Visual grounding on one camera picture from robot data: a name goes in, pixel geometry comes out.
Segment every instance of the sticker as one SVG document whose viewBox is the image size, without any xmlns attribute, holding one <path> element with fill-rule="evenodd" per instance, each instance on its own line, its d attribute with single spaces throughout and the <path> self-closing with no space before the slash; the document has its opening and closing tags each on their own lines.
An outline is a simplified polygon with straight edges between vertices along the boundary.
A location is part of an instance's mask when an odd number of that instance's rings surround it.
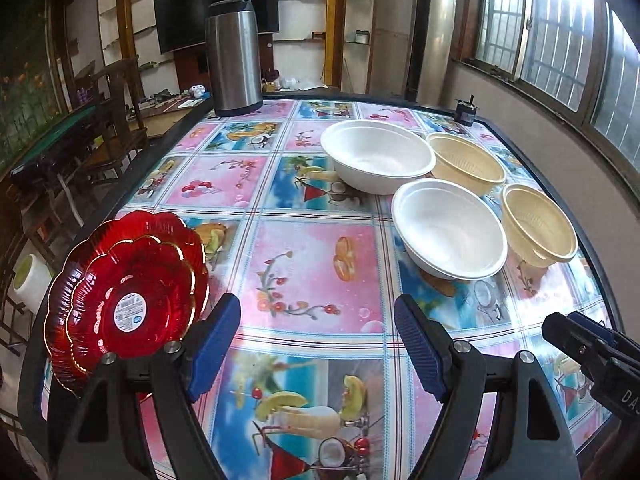
<svg viewBox="0 0 640 480">
<path fill-rule="evenodd" d="M 118 329 L 123 332 L 133 332 L 142 324 L 145 316 L 145 299 L 139 294 L 132 292 L 118 302 L 113 313 L 113 320 Z"/>
</svg>

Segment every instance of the screw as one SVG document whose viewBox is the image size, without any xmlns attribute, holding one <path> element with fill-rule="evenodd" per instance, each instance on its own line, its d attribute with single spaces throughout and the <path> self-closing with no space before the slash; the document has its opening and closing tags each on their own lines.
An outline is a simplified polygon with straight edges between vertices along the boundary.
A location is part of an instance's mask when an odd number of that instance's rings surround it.
<svg viewBox="0 0 640 480">
<path fill-rule="evenodd" d="M 102 364 L 110 365 L 116 360 L 117 357 L 118 356 L 114 352 L 107 352 L 105 355 L 102 356 L 102 359 L 101 359 Z"/>
<path fill-rule="evenodd" d="M 180 341 L 169 341 L 164 344 L 163 348 L 167 354 L 175 354 L 180 350 L 180 348 L 182 348 L 182 344 L 180 343 Z"/>
<path fill-rule="evenodd" d="M 471 345 L 467 341 L 464 341 L 462 339 L 453 343 L 453 348 L 456 352 L 459 352 L 461 354 L 468 354 L 469 352 L 471 352 Z"/>
<path fill-rule="evenodd" d="M 531 364 L 533 361 L 536 360 L 536 357 L 528 350 L 523 350 L 522 352 L 520 352 L 520 360 L 523 363 Z"/>
</svg>

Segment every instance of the beige plastic basket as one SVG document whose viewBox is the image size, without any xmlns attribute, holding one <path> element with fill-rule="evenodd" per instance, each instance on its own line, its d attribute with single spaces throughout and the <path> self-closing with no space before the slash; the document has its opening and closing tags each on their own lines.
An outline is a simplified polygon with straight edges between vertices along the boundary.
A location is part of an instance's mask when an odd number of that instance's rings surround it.
<svg viewBox="0 0 640 480">
<path fill-rule="evenodd" d="M 502 164 L 487 150 L 451 134 L 431 134 L 427 142 L 436 153 L 435 178 L 466 187 L 478 196 L 504 184 Z"/>
<path fill-rule="evenodd" d="M 574 227 L 564 212 L 529 186 L 504 186 L 502 227 L 511 248 L 535 267 L 570 262 L 578 250 Z"/>
</svg>

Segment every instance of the window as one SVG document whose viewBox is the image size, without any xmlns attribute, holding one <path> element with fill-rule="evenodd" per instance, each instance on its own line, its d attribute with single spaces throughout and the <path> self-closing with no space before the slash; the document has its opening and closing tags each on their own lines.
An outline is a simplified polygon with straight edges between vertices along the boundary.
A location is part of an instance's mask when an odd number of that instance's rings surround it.
<svg viewBox="0 0 640 480">
<path fill-rule="evenodd" d="M 640 54 L 609 12 L 607 69 L 593 125 L 640 170 Z"/>
<path fill-rule="evenodd" d="M 467 62 L 561 116 L 640 200 L 640 54 L 607 3 L 466 3 Z"/>
<path fill-rule="evenodd" d="M 593 0 L 533 0 L 522 78 L 577 111 L 592 38 Z"/>
<path fill-rule="evenodd" d="M 524 0 L 484 0 L 476 57 L 507 72 L 513 70 Z"/>
</svg>

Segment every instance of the thermos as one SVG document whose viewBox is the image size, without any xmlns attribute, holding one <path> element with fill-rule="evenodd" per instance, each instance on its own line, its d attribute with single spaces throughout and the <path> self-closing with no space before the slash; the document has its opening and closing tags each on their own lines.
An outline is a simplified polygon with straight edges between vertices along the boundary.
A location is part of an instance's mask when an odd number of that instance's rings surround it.
<svg viewBox="0 0 640 480">
<path fill-rule="evenodd" d="M 216 114 L 234 117 L 261 108 L 258 26 L 251 0 L 212 0 L 205 37 Z"/>
</svg>

